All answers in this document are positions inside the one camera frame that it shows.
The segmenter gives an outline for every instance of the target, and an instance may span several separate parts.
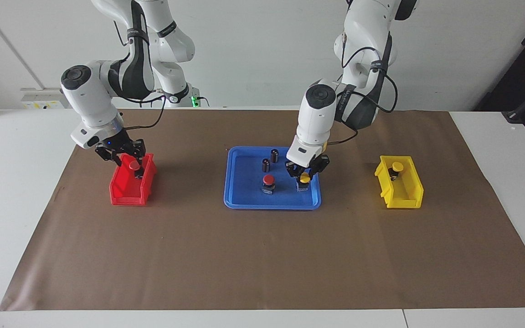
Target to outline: wall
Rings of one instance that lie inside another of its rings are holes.
[[[310,83],[341,73],[332,48],[344,0],[170,6],[196,43],[196,57],[182,64],[186,77],[213,106],[297,105]],[[72,65],[127,52],[112,21],[89,0],[0,1],[0,30],[44,87],[59,87]],[[520,51],[525,0],[421,0],[408,21],[393,24],[392,36],[398,60],[389,73],[400,88],[398,108],[471,110]],[[0,108],[20,106],[20,87],[38,83],[0,38]]]

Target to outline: blue plastic tray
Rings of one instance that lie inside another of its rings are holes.
[[[271,149],[279,150],[279,162],[271,163],[275,177],[273,195],[263,193],[264,158]],[[296,181],[285,169],[287,147],[234,147],[228,153],[224,203],[240,210],[316,210],[321,205],[319,177],[315,175],[308,191],[297,191]]]

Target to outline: brown table cover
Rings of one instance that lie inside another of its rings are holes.
[[[114,164],[75,148],[0,311],[525,307],[525,246],[448,113],[381,113],[329,147],[318,210],[226,208],[228,150],[288,146],[296,125],[292,111],[167,110],[131,131],[158,168],[143,208],[113,207]],[[350,133],[336,124],[333,140]],[[412,156],[421,209],[386,209],[380,155]]]

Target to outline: yellow plastic container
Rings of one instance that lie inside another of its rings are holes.
[[[381,162],[375,176],[382,188],[381,197],[387,208],[421,208],[425,189],[410,156],[380,156]],[[392,181],[392,172],[398,177]]]

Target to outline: white table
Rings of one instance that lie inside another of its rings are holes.
[[[525,243],[525,128],[452,113]],[[74,147],[72,110],[0,111],[0,301]],[[0,327],[517,327],[525,309],[0,312]]]

